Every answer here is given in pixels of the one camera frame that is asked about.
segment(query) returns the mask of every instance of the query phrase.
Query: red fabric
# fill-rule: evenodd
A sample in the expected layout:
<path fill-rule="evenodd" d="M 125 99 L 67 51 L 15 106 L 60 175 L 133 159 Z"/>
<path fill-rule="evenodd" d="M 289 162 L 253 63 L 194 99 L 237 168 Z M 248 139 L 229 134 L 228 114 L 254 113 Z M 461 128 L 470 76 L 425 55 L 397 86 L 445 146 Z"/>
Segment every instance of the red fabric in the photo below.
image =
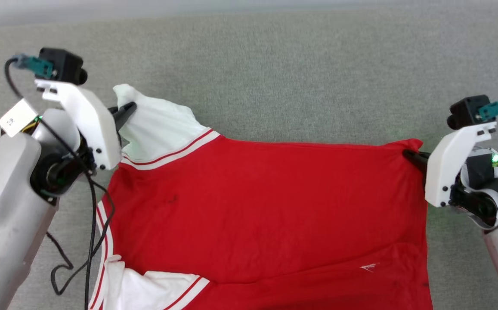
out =
<path fill-rule="evenodd" d="M 113 252 L 212 281 L 190 310 L 432 309 L 422 174 L 402 156 L 420 145 L 220 136 L 154 170 L 121 164 Z"/>

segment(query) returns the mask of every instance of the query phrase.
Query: gray fabric surface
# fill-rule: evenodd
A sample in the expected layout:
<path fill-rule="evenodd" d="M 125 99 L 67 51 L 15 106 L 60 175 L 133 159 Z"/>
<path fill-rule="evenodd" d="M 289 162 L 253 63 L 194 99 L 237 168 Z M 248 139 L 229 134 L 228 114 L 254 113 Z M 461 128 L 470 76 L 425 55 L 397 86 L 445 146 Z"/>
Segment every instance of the gray fabric surface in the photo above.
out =
<path fill-rule="evenodd" d="M 498 4 L 0 29 L 0 116 L 15 103 L 4 61 L 43 46 L 82 55 L 86 87 L 109 106 L 111 87 L 129 83 L 190 106 L 202 124 L 243 140 L 381 144 L 416 137 L 430 151 L 449 132 L 450 104 L 475 94 L 498 99 Z M 13 78 L 39 110 L 54 105 L 40 100 L 28 73 Z M 489 145 L 498 148 L 498 133 Z M 89 229 L 89 191 L 77 183 L 50 228 L 76 265 L 85 259 Z M 428 244 L 436 309 L 498 310 L 497 276 L 477 227 L 430 208 Z M 82 276 L 63 296 L 52 293 L 49 273 L 60 262 L 44 241 L 11 309 L 81 308 Z"/>

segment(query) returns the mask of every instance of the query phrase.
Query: cable connector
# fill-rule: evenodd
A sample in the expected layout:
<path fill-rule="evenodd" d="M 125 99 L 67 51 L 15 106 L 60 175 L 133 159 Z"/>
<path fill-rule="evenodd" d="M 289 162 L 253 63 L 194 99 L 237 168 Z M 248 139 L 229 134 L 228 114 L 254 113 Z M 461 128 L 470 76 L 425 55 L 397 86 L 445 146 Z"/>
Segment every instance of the cable connector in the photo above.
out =
<path fill-rule="evenodd" d="M 498 101 L 479 108 L 479 114 L 477 115 L 481 121 L 493 120 L 496 116 L 498 116 Z"/>
<path fill-rule="evenodd" d="M 26 54 L 13 55 L 12 59 L 17 59 L 13 66 L 18 69 L 28 69 L 34 75 L 44 78 L 52 78 L 58 74 L 54 70 L 54 65 L 50 61 L 42 60 Z"/>

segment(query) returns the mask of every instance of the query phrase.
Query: white tag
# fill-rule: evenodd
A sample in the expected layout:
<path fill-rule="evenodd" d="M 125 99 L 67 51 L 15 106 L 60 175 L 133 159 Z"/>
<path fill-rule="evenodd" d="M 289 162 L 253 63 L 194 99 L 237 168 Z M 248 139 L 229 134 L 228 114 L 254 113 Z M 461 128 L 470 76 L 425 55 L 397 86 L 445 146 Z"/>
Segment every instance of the white tag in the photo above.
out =
<path fill-rule="evenodd" d="M 25 126 L 29 125 L 37 116 L 38 113 L 36 113 L 25 98 L 23 98 L 2 116 L 0 119 L 0 127 L 4 129 L 8 136 L 13 137 Z"/>

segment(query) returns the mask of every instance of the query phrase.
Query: garment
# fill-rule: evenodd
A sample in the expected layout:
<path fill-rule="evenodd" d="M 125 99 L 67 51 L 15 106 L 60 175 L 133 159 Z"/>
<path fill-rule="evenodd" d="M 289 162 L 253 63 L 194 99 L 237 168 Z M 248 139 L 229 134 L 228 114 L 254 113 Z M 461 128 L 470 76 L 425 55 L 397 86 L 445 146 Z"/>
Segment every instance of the garment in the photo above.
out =
<path fill-rule="evenodd" d="M 138 110 L 92 308 L 432 309 L 422 174 L 384 146 L 236 141 L 191 110 Z M 99 225 L 111 214 L 99 204 Z"/>

